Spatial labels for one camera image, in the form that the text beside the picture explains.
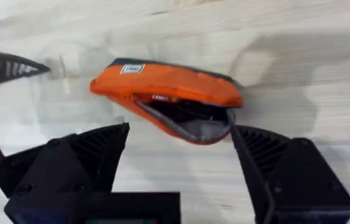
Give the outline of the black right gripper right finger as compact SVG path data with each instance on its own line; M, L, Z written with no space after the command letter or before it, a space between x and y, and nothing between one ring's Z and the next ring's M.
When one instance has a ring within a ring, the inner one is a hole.
M241 125L231 137L256 224L350 220L350 194L313 141Z

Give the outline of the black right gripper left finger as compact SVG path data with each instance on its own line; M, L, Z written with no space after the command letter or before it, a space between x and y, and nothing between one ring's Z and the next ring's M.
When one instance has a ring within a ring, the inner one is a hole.
M13 223L76 223L89 194L112 190L129 130L129 123L105 126L4 157L4 213Z

